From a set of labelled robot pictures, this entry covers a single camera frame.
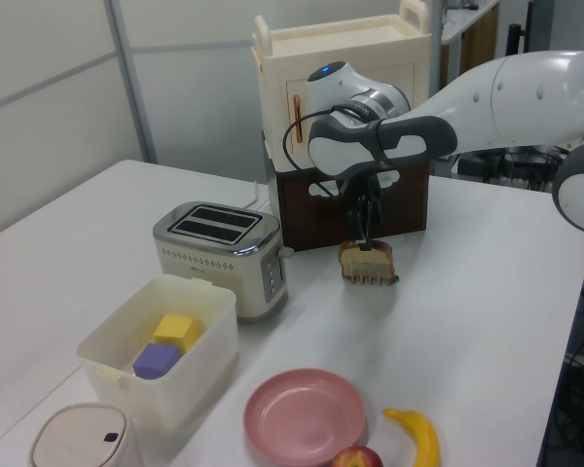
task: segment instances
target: bread slice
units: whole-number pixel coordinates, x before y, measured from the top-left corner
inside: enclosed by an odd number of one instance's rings
[[[352,282],[394,284],[398,281],[391,246],[372,240],[372,249],[363,251],[354,241],[340,243],[342,276]]]

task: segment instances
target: cabinet handle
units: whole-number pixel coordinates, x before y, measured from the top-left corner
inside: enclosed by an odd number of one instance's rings
[[[294,102],[294,121],[298,122],[301,119],[301,98],[299,94],[294,94],[292,101]],[[301,128],[301,124],[296,124],[296,142],[303,142],[303,129]]]

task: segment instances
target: purple sponge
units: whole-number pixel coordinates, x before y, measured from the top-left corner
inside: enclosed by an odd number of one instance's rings
[[[180,357],[175,345],[148,343],[134,362],[134,372],[143,379],[157,379],[166,375]]]

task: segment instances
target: yellow sponge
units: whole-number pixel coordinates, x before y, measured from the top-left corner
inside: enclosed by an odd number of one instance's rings
[[[203,323],[197,317],[166,314],[154,332],[154,342],[175,345],[184,354],[201,334]]]

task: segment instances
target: red apple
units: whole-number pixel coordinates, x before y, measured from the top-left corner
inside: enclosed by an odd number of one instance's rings
[[[365,446],[351,446],[336,454],[331,467],[383,467],[379,455]]]

